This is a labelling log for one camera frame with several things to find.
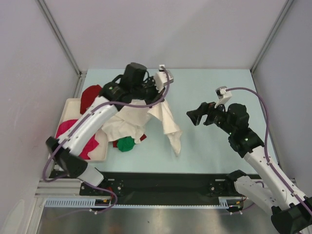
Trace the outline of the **cream white t shirt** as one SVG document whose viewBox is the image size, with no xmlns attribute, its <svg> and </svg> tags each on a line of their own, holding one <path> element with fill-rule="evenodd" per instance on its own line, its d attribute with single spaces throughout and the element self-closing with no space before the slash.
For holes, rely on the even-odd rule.
<svg viewBox="0 0 312 234">
<path fill-rule="evenodd" d="M 168 137 L 176 156 L 181 151 L 182 130 L 175 123 L 168 102 L 165 100 L 152 108 L 134 108 L 124 106 L 101 127 L 110 142 L 124 137 L 132 137 L 135 143 L 145 133 L 146 124 L 156 118 L 162 123 L 163 133 Z"/>
</svg>

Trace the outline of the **green t shirt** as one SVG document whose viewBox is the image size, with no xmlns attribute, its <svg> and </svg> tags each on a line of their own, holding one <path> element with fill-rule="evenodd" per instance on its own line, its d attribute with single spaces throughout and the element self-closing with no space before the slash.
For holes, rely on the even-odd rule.
<svg viewBox="0 0 312 234">
<path fill-rule="evenodd" d="M 130 136 L 121 138 L 117 141 L 117 148 L 121 152 L 128 152 L 132 150 L 134 146 L 135 146 L 135 140 Z"/>
</svg>

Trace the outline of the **dark red t shirt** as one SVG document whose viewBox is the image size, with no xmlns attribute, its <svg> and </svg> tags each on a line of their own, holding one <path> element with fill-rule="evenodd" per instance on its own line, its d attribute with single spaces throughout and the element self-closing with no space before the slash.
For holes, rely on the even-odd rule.
<svg viewBox="0 0 312 234">
<path fill-rule="evenodd" d="M 80 114 L 84 114 L 92 105 L 95 98 L 99 95 L 102 87 L 100 85 L 92 85 L 86 88 L 80 98 Z"/>
</svg>

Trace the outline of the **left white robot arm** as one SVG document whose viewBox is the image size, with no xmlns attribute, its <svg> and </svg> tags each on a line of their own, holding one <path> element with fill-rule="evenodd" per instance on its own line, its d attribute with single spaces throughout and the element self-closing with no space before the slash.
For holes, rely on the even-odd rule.
<svg viewBox="0 0 312 234">
<path fill-rule="evenodd" d="M 151 108 L 162 102 L 169 90 L 166 87 L 169 79 L 164 66 L 160 66 L 154 76 L 149 76 L 144 65 L 128 64 L 123 74 L 102 87 L 91 106 L 70 129 L 58 138 L 51 136 L 46 140 L 50 153 L 48 161 L 54 161 L 65 175 L 81 180 L 97 195 L 104 194 L 108 183 L 98 169 L 80 158 L 83 148 L 123 107 Z"/>
</svg>

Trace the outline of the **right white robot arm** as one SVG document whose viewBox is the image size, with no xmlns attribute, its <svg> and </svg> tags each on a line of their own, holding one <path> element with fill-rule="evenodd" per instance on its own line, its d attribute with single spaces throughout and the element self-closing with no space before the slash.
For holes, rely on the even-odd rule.
<svg viewBox="0 0 312 234">
<path fill-rule="evenodd" d="M 265 155 L 264 142 L 249 127 L 249 114 L 245 105 L 231 104 L 227 111 L 215 102 L 206 103 L 187 112 L 197 126 L 206 116 L 205 126 L 215 124 L 226 132 L 231 148 L 250 164 L 261 177 L 265 187 L 257 185 L 249 176 L 237 170 L 229 174 L 225 191 L 229 195 L 245 195 L 271 217 L 280 234 L 295 234 L 312 224 L 312 199 L 307 197 L 278 167 L 270 156 Z"/>
</svg>

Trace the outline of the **cream plastic tray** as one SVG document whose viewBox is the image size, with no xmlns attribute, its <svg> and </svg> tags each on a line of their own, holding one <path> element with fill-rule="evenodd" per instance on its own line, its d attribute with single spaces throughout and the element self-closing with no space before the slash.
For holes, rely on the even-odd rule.
<svg viewBox="0 0 312 234">
<path fill-rule="evenodd" d="M 65 102 L 65 106 L 59 121 L 55 138 L 69 130 L 74 123 L 80 119 L 80 99 L 69 98 Z M 108 147 L 107 135 L 99 129 L 83 148 L 80 157 L 89 162 L 100 162 L 106 158 Z"/>
</svg>

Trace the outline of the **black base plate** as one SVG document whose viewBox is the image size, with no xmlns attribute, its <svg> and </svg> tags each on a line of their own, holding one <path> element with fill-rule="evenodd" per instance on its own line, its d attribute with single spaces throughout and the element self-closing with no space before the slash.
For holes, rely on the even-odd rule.
<svg viewBox="0 0 312 234">
<path fill-rule="evenodd" d="M 246 197 L 234 188 L 229 174 L 103 172 L 99 189 L 78 182 L 78 195 L 108 196 L 118 205 L 205 206 L 228 198 L 241 205 Z"/>
</svg>

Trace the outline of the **left aluminium frame post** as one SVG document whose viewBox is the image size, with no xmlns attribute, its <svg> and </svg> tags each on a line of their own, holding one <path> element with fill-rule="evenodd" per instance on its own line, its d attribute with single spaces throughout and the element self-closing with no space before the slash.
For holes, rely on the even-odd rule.
<svg viewBox="0 0 312 234">
<path fill-rule="evenodd" d="M 70 66 L 72 67 L 72 69 L 74 70 L 75 74 L 80 77 L 81 75 L 81 70 L 78 67 L 78 64 L 56 22 L 56 20 L 53 17 L 53 14 L 51 12 L 51 10 L 49 9 L 47 3 L 45 0 L 35 0 L 36 4 L 38 5 L 42 15 L 44 16 L 44 18 L 46 19 L 49 27 L 52 30 L 52 33 L 54 34 L 57 42 L 59 43 L 62 51 L 64 52 L 68 62 L 70 63 Z"/>
</svg>

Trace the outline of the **aluminium frame post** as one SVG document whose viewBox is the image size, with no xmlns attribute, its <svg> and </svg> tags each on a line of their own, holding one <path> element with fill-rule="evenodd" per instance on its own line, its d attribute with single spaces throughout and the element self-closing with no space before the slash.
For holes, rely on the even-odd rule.
<svg viewBox="0 0 312 234">
<path fill-rule="evenodd" d="M 81 75 L 81 70 L 78 67 L 78 64 L 56 22 L 56 20 L 53 17 L 53 14 L 51 12 L 51 10 L 49 9 L 47 3 L 45 0 L 35 0 L 36 4 L 38 5 L 42 15 L 44 16 L 44 18 L 46 19 L 49 27 L 52 30 L 52 33 L 54 34 L 57 42 L 59 43 L 62 51 L 64 52 L 68 62 L 70 63 L 70 66 L 72 67 L 72 69 L 74 70 L 75 74 L 80 77 Z"/>
<path fill-rule="evenodd" d="M 295 2 L 294 0 L 285 1 L 285 4 L 283 5 L 280 13 L 278 14 L 277 19 L 273 23 L 273 26 L 270 29 L 269 34 L 264 41 L 264 44 L 262 45 L 259 53 L 257 54 L 252 66 L 250 68 L 250 72 L 252 75 L 255 73 L 257 67 L 259 66 L 260 62 L 264 58 L 267 50 L 269 49 L 271 43 L 273 42 L 273 39 L 277 35 L 279 28 L 281 27 L 283 21 L 287 17 L 287 14 L 288 14 L 289 10 L 291 9 L 291 7 L 293 6 L 294 2 Z"/>
</svg>

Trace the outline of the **aluminium front rail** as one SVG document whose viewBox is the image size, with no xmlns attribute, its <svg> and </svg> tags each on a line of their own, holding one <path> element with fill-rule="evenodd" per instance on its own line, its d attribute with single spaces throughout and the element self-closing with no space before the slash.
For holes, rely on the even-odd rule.
<svg viewBox="0 0 312 234">
<path fill-rule="evenodd" d="M 58 179 L 45 182 L 41 179 L 38 183 L 35 197 L 76 197 L 79 196 L 81 181 L 78 179 Z"/>
</svg>

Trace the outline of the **right aluminium frame post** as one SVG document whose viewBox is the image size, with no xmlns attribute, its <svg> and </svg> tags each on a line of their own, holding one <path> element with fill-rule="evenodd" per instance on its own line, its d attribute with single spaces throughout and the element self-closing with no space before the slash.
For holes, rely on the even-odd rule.
<svg viewBox="0 0 312 234">
<path fill-rule="evenodd" d="M 262 45 L 259 53 L 257 54 L 252 66 L 250 68 L 250 72 L 252 75 L 255 73 L 257 67 L 259 66 L 260 62 L 264 58 L 267 50 L 269 49 L 271 43 L 273 42 L 273 39 L 277 35 L 279 28 L 281 27 L 283 21 L 287 17 L 287 14 L 288 14 L 289 10 L 291 9 L 291 7 L 293 6 L 294 2 L 295 2 L 294 0 L 285 1 L 285 4 L 283 5 L 280 13 L 278 14 L 277 19 L 273 23 L 273 26 L 270 29 L 269 34 L 264 41 L 264 44 Z"/>
</svg>

